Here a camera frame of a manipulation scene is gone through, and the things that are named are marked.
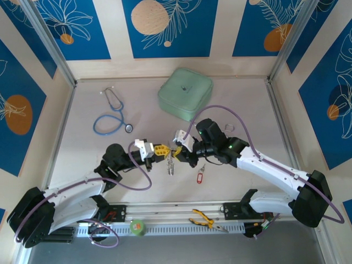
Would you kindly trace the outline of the metal keyring with key bunch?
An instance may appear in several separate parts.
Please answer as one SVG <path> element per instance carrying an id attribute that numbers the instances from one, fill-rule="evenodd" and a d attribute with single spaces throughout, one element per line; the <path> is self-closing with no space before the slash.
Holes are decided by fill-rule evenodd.
<path id="1" fill-rule="evenodd" d="M 168 175 L 173 176 L 174 175 L 174 154 L 177 150 L 177 148 L 173 145 L 170 144 L 170 142 L 167 143 L 168 148 L 170 149 L 170 152 L 167 156 L 167 172 Z"/>

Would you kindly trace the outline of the key with red tag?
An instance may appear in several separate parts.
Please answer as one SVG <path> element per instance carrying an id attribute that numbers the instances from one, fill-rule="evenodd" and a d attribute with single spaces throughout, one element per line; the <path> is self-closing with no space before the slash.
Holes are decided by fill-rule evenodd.
<path id="1" fill-rule="evenodd" d="M 203 177 L 204 177 L 204 171 L 205 171 L 205 164 L 198 170 L 198 173 L 197 173 L 197 177 L 196 177 L 196 182 L 198 184 L 201 184 L 202 181 L 203 181 Z"/>

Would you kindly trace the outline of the blue stethoscope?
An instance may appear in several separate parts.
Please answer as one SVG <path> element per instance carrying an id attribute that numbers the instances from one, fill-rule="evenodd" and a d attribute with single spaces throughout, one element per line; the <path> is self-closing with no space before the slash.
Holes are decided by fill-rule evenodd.
<path id="1" fill-rule="evenodd" d="M 115 93 L 114 87 L 113 86 L 107 87 L 104 90 L 102 90 L 100 92 L 100 94 L 105 95 L 110 109 L 113 112 L 118 113 L 120 115 L 120 117 L 117 117 L 116 115 L 113 115 L 113 114 L 103 114 L 103 115 L 97 117 L 93 123 L 93 126 L 92 126 L 93 132 L 96 133 L 97 135 L 108 136 L 108 135 L 112 135 L 112 134 L 116 133 L 118 130 L 120 130 L 122 127 L 124 127 L 125 132 L 130 134 L 134 130 L 134 127 L 132 124 L 127 123 L 125 121 L 124 114 L 123 114 L 124 103 L 118 97 L 118 95 Z M 98 123 L 99 123 L 99 121 L 101 121 L 104 118 L 114 119 L 118 122 L 118 125 L 110 131 L 101 131 L 98 128 Z"/>

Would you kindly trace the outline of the mint green zip pouch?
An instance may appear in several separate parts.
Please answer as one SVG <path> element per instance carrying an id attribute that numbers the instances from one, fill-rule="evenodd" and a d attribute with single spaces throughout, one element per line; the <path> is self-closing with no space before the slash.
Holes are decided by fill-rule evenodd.
<path id="1" fill-rule="evenodd" d="M 209 103 L 212 90 L 211 78 L 187 68 L 178 68 L 158 92 L 159 107 L 189 122 Z"/>

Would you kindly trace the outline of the green tape roll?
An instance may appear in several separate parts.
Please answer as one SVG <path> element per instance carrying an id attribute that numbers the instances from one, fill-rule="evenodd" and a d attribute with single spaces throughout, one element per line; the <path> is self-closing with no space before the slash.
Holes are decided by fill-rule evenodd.
<path id="1" fill-rule="evenodd" d="M 132 234 L 141 237 L 146 234 L 146 226 L 140 219 L 133 219 L 130 221 L 130 231 Z"/>

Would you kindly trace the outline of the black aluminium extrusion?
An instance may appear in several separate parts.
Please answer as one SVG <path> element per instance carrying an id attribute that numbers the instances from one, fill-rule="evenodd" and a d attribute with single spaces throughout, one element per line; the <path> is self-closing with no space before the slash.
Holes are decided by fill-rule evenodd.
<path id="1" fill-rule="evenodd" d="M 63 227 L 53 231 L 45 238 L 45 241 L 49 243 L 71 243 L 74 235 L 74 227 Z"/>

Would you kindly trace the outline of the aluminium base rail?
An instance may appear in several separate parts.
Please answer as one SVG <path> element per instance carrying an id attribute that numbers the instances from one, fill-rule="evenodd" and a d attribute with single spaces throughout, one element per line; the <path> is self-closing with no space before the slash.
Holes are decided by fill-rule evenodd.
<path id="1" fill-rule="evenodd" d="M 225 220 L 222 205 L 226 202 L 238 201 L 210 201 L 210 202 L 160 202 L 160 203 L 115 203 L 111 205 L 126 205 L 125 222 L 140 219 L 147 223 L 186 223 L 189 218 L 199 221 L 202 219 L 193 209 L 202 211 L 214 220 L 256 222 L 251 220 Z"/>

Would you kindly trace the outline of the aluminium table side rail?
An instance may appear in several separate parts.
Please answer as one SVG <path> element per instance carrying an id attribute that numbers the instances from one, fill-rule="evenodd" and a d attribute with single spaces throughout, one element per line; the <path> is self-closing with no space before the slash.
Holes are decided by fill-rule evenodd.
<path id="1" fill-rule="evenodd" d="M 46 169 L 46 172 L 45 172 L 45 176 L 44 176 L 43 182 L 41 184 L 41 190 L 47 189 L 48 186 L 50 185 L 52 174 L 53 174 L 53 170 L 54 170 L 54 167 L 55 167 L 55 164 L 56 164 L 56 160 L 57 160 L 57 157 L 58 157 L 58 152 L 59 152 L 59 149 L 60 149 L 60 146 L 61 146 L 61 143 L 62 143 L 62 138 L 63 138 L 63 135 L 64 135 L 65 127 L 67 125 L 67 121 L 68 121 L 69 113 L 70 113 L 70 110 L 71 110 L 71 107 L 72 107 L 72 103 L 73 103 L 73 99 L 74 99 L 74 96 L 75 96 L 77 85 L 78 85 L 78 83 L 76 82 L 74 87 L 73 87 L 73 89 L 72 89 L 72 92 L 70 93 L 68 103 L 67 103 L 67 105 L 65 107 L 65 111 L 64 111 L 64 114 L 62 116 L 62 121 L 61 121 L 60 126 L 59 126 L 58 135 L 57 135 L 57 138 L 56 138 L 54 149 L 53 149 L 53 152 L 52 152 L 52 154 L 50 156 L 50 159 L 49 159 L 49 162 L 48 162 L 48 166 L 47 166 L 47 169 Z"/>
<path id="2" fill-rule="evenodd" d="M 290 131 L 289 119 L 282 98 L 279 94 L 278 87 L 276 87 L 269 78 L 265 79 L 265 85 L 279 127 L 279 132 L 283 140 L 284 148 L 288 155 L 289 164 L 295 169 L 303 169 L 296 149 L 295 139 Z"/>

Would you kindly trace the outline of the yellow handled pliers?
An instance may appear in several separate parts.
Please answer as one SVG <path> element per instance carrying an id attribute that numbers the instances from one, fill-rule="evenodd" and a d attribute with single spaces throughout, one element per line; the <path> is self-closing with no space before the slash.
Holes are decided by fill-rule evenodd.
<path id="1" fill-rule="evenodd" d="M 202 211 L 197 210 L 197 209 L 193 209 L 192 212 L 198 214 L 199 216 L 201 216 L 205 220 L 204 222 L 199 222 L 199 221 L 194 220 L 193 218 L 189 218 L 189 221 L 192 224 L 197 225 L 197 226 L 207 227 L 208 229 L 214 229 L 214 230 L 224 232 L 224 233 L 229 233 L 223 226 L 216 224 L 213 219 L 207 217 Z"/>

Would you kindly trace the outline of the aluminium frame post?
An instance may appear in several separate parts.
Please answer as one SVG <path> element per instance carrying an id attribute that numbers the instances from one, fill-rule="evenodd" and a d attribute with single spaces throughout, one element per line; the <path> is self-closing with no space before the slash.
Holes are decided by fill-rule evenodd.
<path id="1" fill-rule="evenodd" d="M 293 23 L 293 26 L 291 27 L 289 35 L 285 40 L 285 42 L 283 43 L 283 46 L 278 53 L 278 56 L 274 62 L 274 65 L 271 71 L 269 72 L 269 75 L 267 77 L 267 81 L 269 84 L 273 83 L 275 77 L 280 72 L 282 66 L 285 65 L 287 58 L 289 57 L 294 46 L 296 45 L 303 29 L 308 23 L 318 2 L 319 0 L 304 0 L 302 9 L 298 12 L 298 15 Z"/>
<path id="2" fill-rule="evenodd" d="M 76 79 L 72 71 L 68 67 L 63 53 L 61 52 L 59 46 L 54 40 L 52 33 L 50 32 L 40 12 L 37 10 L 35 4 L 32 0 L 19 0 L 19 2 L 25 15 L 29 19 L 31 25 L 34 27 L 36 33 L 38 34 L 45 48 L 48 50 L 49 54 L 55 61 L 64 78 L 73 88 L 75 88 Z"/>

